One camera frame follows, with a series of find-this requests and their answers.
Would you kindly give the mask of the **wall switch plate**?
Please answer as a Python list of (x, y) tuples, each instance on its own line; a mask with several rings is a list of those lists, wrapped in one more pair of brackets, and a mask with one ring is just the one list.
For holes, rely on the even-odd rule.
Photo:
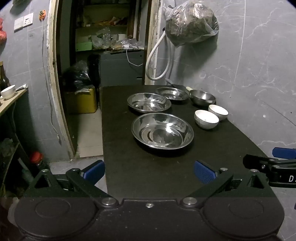
[(30, 13), (23, 17), (20, 17), (14, 22), (14, 31), (20, 30), (23, 27), (29, 26), (33, 24), (34, 13)]

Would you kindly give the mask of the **yellow container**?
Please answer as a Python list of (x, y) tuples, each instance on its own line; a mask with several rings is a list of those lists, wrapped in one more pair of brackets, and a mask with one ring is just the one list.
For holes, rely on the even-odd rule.
[(75, 109), (79, 114), (97, 111), (96, 91), (93, 85), (84, 87), (74, 93)]

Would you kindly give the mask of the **wooden side shelf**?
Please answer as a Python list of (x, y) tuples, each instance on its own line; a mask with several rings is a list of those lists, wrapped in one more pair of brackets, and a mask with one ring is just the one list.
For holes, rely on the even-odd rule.
[(21, 96), (23, 96), (27, 92), (27, 89), (22, 89), (17, 91), (14, 96), (8, 100), (1, 98), (1, 105), (0, 105), (0, 116), (2, 116), (5, 111), (8, 110), (10, 106), (12, 106)]

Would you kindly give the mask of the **green box on cabinet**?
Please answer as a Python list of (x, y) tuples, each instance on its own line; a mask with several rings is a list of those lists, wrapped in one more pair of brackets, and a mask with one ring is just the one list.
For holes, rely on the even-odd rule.
[(76, 43), (76, 52), (92, 50), (92, 42)]

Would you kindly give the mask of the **white ceramic bowl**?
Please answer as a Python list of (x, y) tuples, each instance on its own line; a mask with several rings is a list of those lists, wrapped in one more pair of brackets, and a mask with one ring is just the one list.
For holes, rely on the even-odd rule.
[(227, 119), (229, 115), (229, 112), (225, 108), (215, 104), (210, 104), (208, 106), (208, 111), (215, 114), (220, 121)]
[(200, 109), (195, 111), (194, 118), (196, 124), (206, 130), (215, 128), (219, 123), (219, 118), (207, 110)]

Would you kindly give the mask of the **plastic bag of greens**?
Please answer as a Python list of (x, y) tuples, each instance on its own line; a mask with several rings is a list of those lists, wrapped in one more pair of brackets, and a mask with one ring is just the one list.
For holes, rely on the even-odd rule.
[(214, 12), (203, 1), (164, 6), (165, 32), (175, 47), (203, 42), (219, 32)]

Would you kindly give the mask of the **deep steel bowl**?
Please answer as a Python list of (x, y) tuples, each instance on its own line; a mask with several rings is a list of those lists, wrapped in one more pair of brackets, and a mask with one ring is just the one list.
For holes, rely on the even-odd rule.
[(209, 106), (216, 103), (216, 98), (212, 94), (202, 90), (190, 90), (190, 99), (196, 105)]

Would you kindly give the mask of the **dark glass bottle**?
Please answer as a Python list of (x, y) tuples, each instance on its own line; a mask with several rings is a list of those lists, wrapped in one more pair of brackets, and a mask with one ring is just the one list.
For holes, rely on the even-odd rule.
[(10, 87), (10, 85), (10, 81), (5, 74), (3, 61), (0, 61), (0, 90), (3, 91), (4, 89)]

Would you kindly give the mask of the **steel plate with sticker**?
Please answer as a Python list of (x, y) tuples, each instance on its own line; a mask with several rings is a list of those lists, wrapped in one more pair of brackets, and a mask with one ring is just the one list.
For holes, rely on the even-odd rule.
[(156, 93), (174, 101), (184, 101), (189, 99), (189, 96), (185, 91), (173, 87), (157, 88)]

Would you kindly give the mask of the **large steel plate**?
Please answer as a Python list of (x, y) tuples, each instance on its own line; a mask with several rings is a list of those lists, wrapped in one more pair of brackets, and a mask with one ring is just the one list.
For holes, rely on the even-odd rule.
[(132, 122), (132, 134), (142, 144), (158, 150), (182, 149), (194, 139), (193, 128), (167, 113), (147, 113)]

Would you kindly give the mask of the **dark cabinet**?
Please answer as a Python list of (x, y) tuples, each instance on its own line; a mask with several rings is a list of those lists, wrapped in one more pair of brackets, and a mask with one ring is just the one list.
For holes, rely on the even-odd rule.
[(144, 51), (125, 50), (102, 53), (99, 57), (99, 77), (102, 87), (142, 85)]

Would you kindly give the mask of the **orange wall hook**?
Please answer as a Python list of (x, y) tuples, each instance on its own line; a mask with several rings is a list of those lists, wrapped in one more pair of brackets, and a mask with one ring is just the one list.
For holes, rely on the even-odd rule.
[(44, 10), (41, 10), (41, 11), (39, 12), (39, 20), (40, 20), (40, 21), (44, 21), (44, 19), (46, 18), (46, 15), (47, 15), (46, 10), (45, 10), (45, 9), (44, 9)]

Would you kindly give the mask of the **red capped bottle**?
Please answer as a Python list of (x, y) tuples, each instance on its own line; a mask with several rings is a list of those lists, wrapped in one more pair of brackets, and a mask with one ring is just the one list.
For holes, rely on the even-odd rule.
[(44, 161), (44, 155), (38, 151), (32, 153), (31, 162), (35, 164), (40, 170), (48, 168), (46, 162)]

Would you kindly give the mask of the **black plastic bag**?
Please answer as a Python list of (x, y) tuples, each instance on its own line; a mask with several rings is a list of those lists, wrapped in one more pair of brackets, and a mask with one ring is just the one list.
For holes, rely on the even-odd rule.
[(85, 60), (78, 61), (63, 73), (63, 87), (67, 92), (76, 92), (91, 85), (88, 75), (88, 65)]

